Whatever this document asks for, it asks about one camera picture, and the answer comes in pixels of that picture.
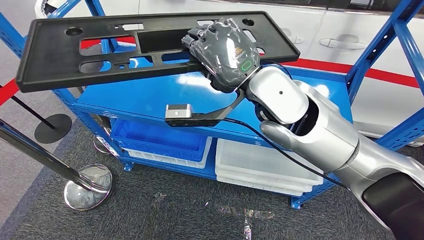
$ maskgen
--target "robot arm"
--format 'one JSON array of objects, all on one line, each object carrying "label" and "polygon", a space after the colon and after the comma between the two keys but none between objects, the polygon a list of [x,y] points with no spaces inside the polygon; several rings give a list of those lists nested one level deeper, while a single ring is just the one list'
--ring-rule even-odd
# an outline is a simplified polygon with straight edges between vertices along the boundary
[{"label": "robot arm", "polygon": [[[339,108],[310,85],[290,79],[277,67],[260,67],[256,47],[231,19],[194,28],[182,42],[209,70],[212,87],[237,91],[231,109],[246,97],[258,107],[260,130],[267,138],[333,172],[398,239],[424,239],[423,165],[359,134]],[[228,113],[220,109],[192,114],[187,105],[170,105],[168,124],[214,126]],[[185,117],[168,114],[176,109],[184,110]]]}]

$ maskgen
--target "blue storage bin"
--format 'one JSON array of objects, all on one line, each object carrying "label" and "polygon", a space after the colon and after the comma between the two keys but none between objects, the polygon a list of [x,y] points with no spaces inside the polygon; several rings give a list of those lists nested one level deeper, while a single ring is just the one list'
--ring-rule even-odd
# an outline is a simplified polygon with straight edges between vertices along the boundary
[{"label": "blue storage bin", "polygon": [[122,148],[193,162],[203,158],[207,136],[137,121],[117,119],[112,139]]}]

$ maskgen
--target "white storage bin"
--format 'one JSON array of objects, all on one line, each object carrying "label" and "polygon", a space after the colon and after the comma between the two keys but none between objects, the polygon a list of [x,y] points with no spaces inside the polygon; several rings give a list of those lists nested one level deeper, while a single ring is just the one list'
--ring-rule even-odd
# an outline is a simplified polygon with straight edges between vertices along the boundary
[{"label": "white storage bin", "polygon": [[251,175],[243,172],[235,172],[230,170],[224,170],[215,166],[215,174],[217,176],[226,178],[226,179],[234,179],[243,181],[251,184],[260,184],[270,187],[290,189],[294,191],[299,191],[303,193],[307,193],[312,191],[312,185],[293,182],[293,181],[285,181],[277,178],[259,176],[259,175]]},{"label": "white storage bin", "polygon": [[[322,173],[294,152],[292,158]],[[292,162],[277,150],[225,139],[218,139],[215,173],[221,182],[299,196],[310,192],[323,178]]]},{"label": "white storage bin", "polygon": [[171,156],[164,156],[164,155],[159,155],[159,154],[154,154],[154,153],[139,151],[134,149],[128,149],[128,148],[123,148],[123,149],[125,151],[128,151],[128,154],[134,158],[153,160],[157,162],[181,165],[181,166],[192,167],[197,169],[204,169],[206,165],[206,159],[208,158],[209,149],[211,148],[211,142],[212,142],[212,137],[210,136],[207,137],[206,144],[204,147],[204,152],[203,152],[203,158],[201,159],[200,162],[175,158]]},{"label": "white storage bin", "polygon": [[223,183],[235,184],[235,185],[240,185],[240,186],[254,188],[254,189],[262,189],[262,190],[265,190],[265,191],[270,191],[270,192],[280,193],[280,194],[287,194],[287,195],[292,195],[292,196],[297,196],[297,197],[300,197],[303,194],[303,192],[301,192],[301,191],[294,191],[294,190],[284,189],[284,188],[279,188],[279,187],[274,187],[274,186],[267,186],[267,185],[261,185],[261,184],[257,184],[257,183],[239,181],[239,180],[221,177],[221,176],[216,176],[216,180],[223,182]]}]

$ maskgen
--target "metal pole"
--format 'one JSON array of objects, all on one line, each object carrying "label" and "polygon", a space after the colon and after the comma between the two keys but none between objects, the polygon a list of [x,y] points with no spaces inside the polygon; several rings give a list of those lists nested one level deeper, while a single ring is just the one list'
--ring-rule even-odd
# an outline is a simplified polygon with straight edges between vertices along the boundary
[{"label": "metal pole", "polygon": [[23,101],[21,101],[16,96],[12,96],[11,99],[15,101],[17,104],[19,104],[21,107],[23,107],[25,110],[30,112],[32,115],[34,115],[36,118],[38,118],[41,122],[43,122],[45,125],[47,125],[51,129],[55,129],[55,126],[53,126],[50,122],[48,122],[46,119],[44,119],[42,116],[40,116],[36,111],[34,111],[32,108],[30,108],[28,105],[26,105]]},{"label": "metal pole", "polygon": [[107,194],[110,190],[106,189],[91,180],[84,175],[81,175],[78,171],[71,168],[63,161],[59,160],[52,153],[38,145],[35,141],[25,136],[5,121],[0,118],[0,138],[10,145],[14,146],[18,150],[24,152],[28,156],[34,158],[37,162],[43,164],[49,169],[55,171],[62,177],[74,182],[78,186],[84,188],[87,191],[94,191],[100,194]]}]

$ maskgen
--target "black arm segment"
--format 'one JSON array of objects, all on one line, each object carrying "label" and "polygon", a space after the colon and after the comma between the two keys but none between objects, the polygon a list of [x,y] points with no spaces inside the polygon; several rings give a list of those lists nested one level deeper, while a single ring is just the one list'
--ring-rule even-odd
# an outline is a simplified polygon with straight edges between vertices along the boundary
[{"label": "black arm segment", "polygon": [[410,176],[399,172],[383,177],[362,199],[398,240],[424,240],[424,189]]}]

